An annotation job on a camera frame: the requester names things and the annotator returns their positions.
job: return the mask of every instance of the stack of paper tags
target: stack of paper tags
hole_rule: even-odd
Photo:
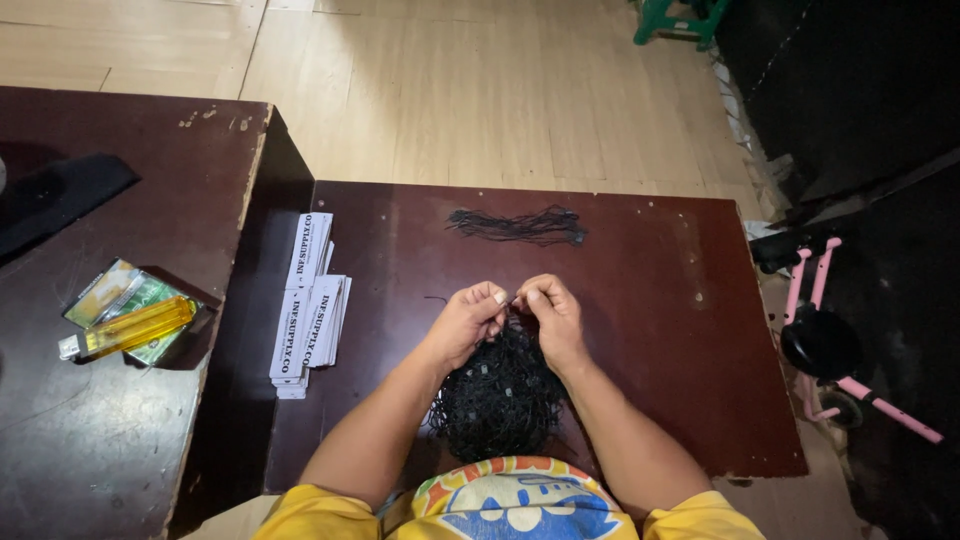
[[[332,225],[330,213],[300,216],[270,364],[281,400],[302,400],[310,383],[307,368],[333,365],[337,358],[351,279],[326,273]]]

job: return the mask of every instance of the person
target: person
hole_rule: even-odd
[[[454,294],[421,343],[326,436],[254,540],[762,538],[593,363],[580,306],[550,275],[524,283],[513,303],[540,321],[547,365],[569,393],[612,496],[560,460],[509,456],[430,479],[375,517],[441,382],[502,329],[506,300],[491,282]]]

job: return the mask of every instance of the yellow lighter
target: yellow lighter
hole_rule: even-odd
[[[189,323],[196,312],[193,301],[168,298],[61,339],[60,359],[95,358],[133,349]]]

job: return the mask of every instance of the hand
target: hand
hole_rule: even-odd
[[[560,278],[543,274],[527,280],[516,292],[514,306],[533,312],[540,321],[540,348],[558,376],[589,361],[580,322],[580,304]]]
[[[447,373],[467,363],[481,339],[503,329],[507,291],[491,282],[457,291],[433,323],[418,348],[440,362]]]

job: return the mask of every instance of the green stool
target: green stool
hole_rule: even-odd
[[[686,19],[680,17],[666,16],[666,10],[673,4],[673,0],[640,0],[640,26],[634,34],[634,43],[643,45],[650,39],[650,36],[656,30],[674,31],[682,30],[692,32],[700,37],[697,43],[698,51],[706,51],[713,39],[713,32],[720,22],[720,17],[727,10],[727,4],[730,0],[703,0],[707,9],[706,17],[703,19]]]

